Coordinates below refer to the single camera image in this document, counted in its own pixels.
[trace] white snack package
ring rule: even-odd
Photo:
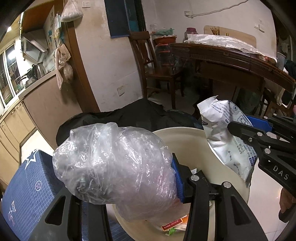
[[[256,163],[257,154],[253,147],[231,135],[227,126],[231,121],[253,125],[234,103],[229,100],[218,101],[216,98],[210,97],[197,105],[209,146],[224,165],[246,182]]]

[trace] black garbage bag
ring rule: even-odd
[[[57,145],[60,146],[69,137],[71,129],[108,122],[115,122],[119,127],[140,127],[152,132],[168,127],[197,127],[196,119],[187,113],[165,111],[162,105],[148,99],[139,99],[114,111],[81,113],[72,117],[59,127],[56,136]]]

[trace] trash bin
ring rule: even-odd
[[[223,165],[211,151],[203,130],[189,127],[172,127],[154,132],[176,154],[180,164],[190,169],[201,169],[211,183],[221,184],[224,181],[232,183],[243,199],[248,202],[250,189],[245,182],[230,168]],[[182,241],[185,232],[176,232],[171,236],[156,229],[148,221],[129,223],[120,217],[113,205],[115,216],[123,229],[135,241]],[[210,207],[208,241],[215,238],[215,207]]]

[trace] chair backrest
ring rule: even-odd
[[[143,32],[129,32],[129,39],[137,56],[137,60],[142,73],[145,73],[145,65],[153,63],[156,68],[156,57],[152,44],[150,42],[150,34],[148,31]]]

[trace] ceiling light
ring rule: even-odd
[[[7,56],[10,60],[15,58],[15,50],[11,51],[8,56]]]

